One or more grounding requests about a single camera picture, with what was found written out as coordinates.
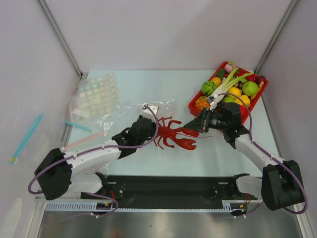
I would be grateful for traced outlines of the red dotted zip bag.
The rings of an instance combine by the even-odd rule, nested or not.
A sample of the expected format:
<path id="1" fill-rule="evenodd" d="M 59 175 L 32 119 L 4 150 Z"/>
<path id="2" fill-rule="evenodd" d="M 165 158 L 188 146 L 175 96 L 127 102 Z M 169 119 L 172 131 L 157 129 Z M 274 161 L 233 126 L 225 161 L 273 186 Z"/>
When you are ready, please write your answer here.
<path id="1" fill-rule="evenodd" d="M 120 122 L 134 122 L 139 116 L 141 116 L 142 105 L 143 104 L 156 104 L 159 106 L 159 111 L 157 119 L 161 117 L 172 117 L 174 116 L 178 102 L 177 100 L 171 101 L 162 101 L 162 102 L 145 102 L 145 103 L 133 103 L 132 101 L 124 102 L 117 106 L 116 111 L 113 113 L 113 116 Z"/>

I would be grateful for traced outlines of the red toy lobster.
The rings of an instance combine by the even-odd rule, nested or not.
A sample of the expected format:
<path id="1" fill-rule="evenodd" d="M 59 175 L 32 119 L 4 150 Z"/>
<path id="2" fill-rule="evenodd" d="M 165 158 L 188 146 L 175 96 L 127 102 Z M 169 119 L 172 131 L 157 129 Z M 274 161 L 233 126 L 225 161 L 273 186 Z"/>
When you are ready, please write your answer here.
<path id="1" fill-rule="evenodd" d="M 184 127 L 172 128 L 172 124 L 180 125 L 181 121 L 174 120 L 173 117 L 161 117 L 158 120 L 158 133 L 154 138 L 154 144 L 156 147 L 164 150 L 164 147 L 161 146 L 163 143 L 164 146 L 169 148 L 174 148 L 174 145 L 168 143 L 168 139 L 171 140 L 177 146 L 193 151 L 196 149 L 196 140 L 195 139 L 206 139 L 213 136 L 202 136 L 200 133 L 195 130 L 186 129 Z"/>

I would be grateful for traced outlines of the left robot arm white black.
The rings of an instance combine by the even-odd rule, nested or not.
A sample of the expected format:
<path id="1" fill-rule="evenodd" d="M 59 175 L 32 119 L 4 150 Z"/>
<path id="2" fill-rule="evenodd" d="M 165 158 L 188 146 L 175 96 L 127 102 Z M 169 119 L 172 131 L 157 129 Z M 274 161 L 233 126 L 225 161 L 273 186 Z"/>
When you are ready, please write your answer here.
<path id="1" fill-rule="evenodd" d="M 121 133 L 99 146 L 67 154 L 52 149 L 38 165 L 28 185 L 33 195 L 43 194 L 55 200 L 67 192 L 79 192 L 105 198 L 109 193 L 99 167 L 108 162 L 128 157 L 137 149 L 150 144 L 158 133 L 158 118 L 139 118 Z"/>

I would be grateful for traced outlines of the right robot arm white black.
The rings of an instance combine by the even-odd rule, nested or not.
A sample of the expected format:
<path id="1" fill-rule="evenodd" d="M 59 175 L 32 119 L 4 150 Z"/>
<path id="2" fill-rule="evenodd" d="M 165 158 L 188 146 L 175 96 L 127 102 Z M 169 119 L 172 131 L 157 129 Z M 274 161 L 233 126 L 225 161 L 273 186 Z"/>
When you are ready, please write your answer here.
<path id="1" fill-rule="evenodd" d="M 244 175 L 230 184 L 228 192 L 232 198 L 240 199 L 246 193 L 251 193 L 253 185 L 260 185 L 258 196 L 268 209 L 287 210 L 289 206 L 303 203 L 303 209 L 297 214 L 304 213 L 308 199 L 299 165 L 293 160 L 286 161 L 275 157 L 261 147 L 253 139 L 251 130 L 242 125 L 243 109 L 243 106 L 236 103 L 221 104 L 214 111 L 204 108 L 196 118 L 185 124 L 184 128 L 200 133 L 206 133 L 209 129 L 221 130 L 225 141 L 244 154 L 262 172 L 260 182 Z"/>

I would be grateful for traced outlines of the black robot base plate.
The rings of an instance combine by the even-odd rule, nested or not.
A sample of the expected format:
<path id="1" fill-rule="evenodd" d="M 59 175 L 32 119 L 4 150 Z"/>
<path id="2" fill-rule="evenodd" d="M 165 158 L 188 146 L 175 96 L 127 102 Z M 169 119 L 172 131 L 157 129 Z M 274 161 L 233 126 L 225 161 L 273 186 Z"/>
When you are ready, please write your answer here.
<path id="1" fill-rule="evenodd" d="M 108 176 L 96 193 L 114 198 L 121 209 L 217 209 L 225 200 L 249 203 L 236 177 Z"/>

